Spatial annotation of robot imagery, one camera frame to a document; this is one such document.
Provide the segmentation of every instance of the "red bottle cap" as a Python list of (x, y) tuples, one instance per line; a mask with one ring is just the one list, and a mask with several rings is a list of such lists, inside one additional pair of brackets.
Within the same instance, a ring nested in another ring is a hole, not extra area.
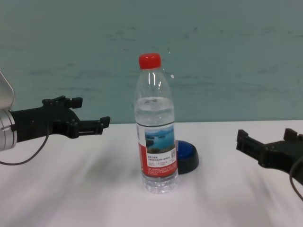
[(142, 70), (160, 68), (161, 57), (158, 53), (144, 53), (139, 56), (139, 65)]

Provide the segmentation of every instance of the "blue object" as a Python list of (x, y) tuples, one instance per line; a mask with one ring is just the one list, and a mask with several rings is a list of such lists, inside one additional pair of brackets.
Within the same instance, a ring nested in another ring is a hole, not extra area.
[(178, 143), (178, 159), (188, 158), (194, 153), (194, 146), (185, 141), (177, 140)]
[(194, 145), (185, 141), (177, 140), (176, 151), (179, 174), (189, 173), (198, 167), (199, 156)]

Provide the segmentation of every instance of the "black mount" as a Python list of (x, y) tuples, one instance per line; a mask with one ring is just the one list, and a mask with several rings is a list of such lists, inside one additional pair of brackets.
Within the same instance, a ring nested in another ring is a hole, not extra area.
[(69, 99), (60, 96), (55, 99), (44, 99), (43, 106), (34, 109), (12, 111), (15, 124), (11, 126), (17, 131), (17, 142), (31, 140), (49, 134), (60, 134), (74, 139), (84, 135), (101, 135), (108, 128), (110, 117), (102, 117), (96, 121), (80, 121), (70, 109), (82, 107), (83, 99)]
[[(278, 169), (289, 174), (293, 164), (303, 156), (303, 135), (286, 129), (284, 140), (263, 144), (249, 137), (244, 130), (239, 130), (237, 150), (257, 160), (263, 168)], [(300, 163), (293, 177), (303, 185), (302, 167), (303, 163)]]

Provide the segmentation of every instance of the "bottle label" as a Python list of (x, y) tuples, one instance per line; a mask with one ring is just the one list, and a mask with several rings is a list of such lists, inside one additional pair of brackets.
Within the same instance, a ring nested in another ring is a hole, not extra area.
[(174, 123), (159, 127), (137, 124), (142, 172), (147, 176), (165, 177), (177, 166)]

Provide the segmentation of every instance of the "lake picture on label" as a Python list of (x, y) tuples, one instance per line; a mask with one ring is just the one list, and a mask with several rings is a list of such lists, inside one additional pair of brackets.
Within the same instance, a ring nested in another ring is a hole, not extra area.
[(174, 149), (174, 126), (164, 129), (146, 129), (145, 141), (149, 154), (161, 154)]

